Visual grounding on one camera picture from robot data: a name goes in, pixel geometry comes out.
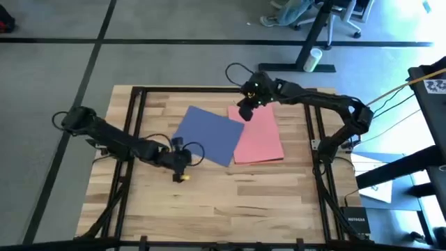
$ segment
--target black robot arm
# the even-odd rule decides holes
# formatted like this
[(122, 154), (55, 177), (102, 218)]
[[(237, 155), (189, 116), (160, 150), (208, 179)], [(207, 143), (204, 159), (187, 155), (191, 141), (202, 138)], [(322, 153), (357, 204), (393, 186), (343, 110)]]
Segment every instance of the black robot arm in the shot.
[(166, 167), (174, 171), (173, 181), (182, 182), (188, 179), (184, 175), (185, 168), (191, 164), (192, 154), (184, 149), (183, 139), (172, 139), (173, 149), (153, 140), (137, 138), (108, 124), (96, 116), (88, 107), (72, 108), (62, 120), (62, 129), (72, 136), (88, 135), (87, 142), (93, 147), (102, 147), (106, 153), (121, 161), (131, 157), (156, 167)]
[(287, 105), (303, 103), (336, 111), (344, 126), (319, 143), (318, 156), (323, 162), (332, 162), (338, 147), (353, 135), (368, 132), (374, 115), (357, 98), (304, 89), (282, 79), (272, 80), (265, 72), (254, 73), (240, 90), (245, 98), (238, 103), (239, 113), (246, 121), (251, 120), (253, 109), (275, 101)]

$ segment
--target wooden table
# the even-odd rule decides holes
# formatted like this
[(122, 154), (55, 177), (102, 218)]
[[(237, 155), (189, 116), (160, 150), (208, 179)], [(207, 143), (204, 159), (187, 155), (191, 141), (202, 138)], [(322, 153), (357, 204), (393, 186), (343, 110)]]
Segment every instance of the wooden table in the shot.
[[(131, 89), (114, 87), (106, 120), (117, 128), (123, 128)], [(227, 107), (241, 98), (239, 93), (148, 93), (139, 135), (171, 137), (190, 105), (227, 116)], [(342, 126), (336, 113), (323, 109), (322, 115), (327, 135)], [(303, 238), (306, 243), (324, 243), (303, 105), (276, 104), (275, 116), (285, 152), (281, 162), (228, 168), (204, 160), (186, 169), (191, 180), (174, 183), (170, 170), (136, 160), (122, 239), (138, 241), (147, 235), (150, 241), (294, 243)], [(77, 234), (83, 234), (105, 208), (115, 162), (109, 158), (93, 165)], [(338, 200), (343, 203), (344, 196), (357, 189), (353, 169), (343, 160), (332, 166)], [(349, 195), (348, 203), (360, 206), (359, 194)]]

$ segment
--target blue sheet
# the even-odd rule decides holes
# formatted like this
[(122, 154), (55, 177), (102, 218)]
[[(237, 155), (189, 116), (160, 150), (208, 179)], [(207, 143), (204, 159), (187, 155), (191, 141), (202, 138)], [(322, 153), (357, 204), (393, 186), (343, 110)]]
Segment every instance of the blue sheet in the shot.
[[(199, 142), (205, 150), (205, 158), (228, 167), (243, 131), (243, 124), (227, 117), (189, 106), (174, 137), (183, 137), (183, 143)], [(197, 145), (187, 146), (195, 155), (202, 156)]]

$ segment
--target pink sheet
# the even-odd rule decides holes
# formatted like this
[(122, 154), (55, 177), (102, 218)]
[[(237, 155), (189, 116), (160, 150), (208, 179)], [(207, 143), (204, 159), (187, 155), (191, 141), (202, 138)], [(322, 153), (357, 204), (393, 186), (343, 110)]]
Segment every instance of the pink sheet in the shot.
[(245, 124), (242, 135), (234, 151), (236, 164), (249, 164), (271, 160), (282, 160), (284, 150), (279, 137), (273, 104), (259, 107), (253, 111), (251, 121), (243, 120), (238, 107), (228, 107), (229, 118)]

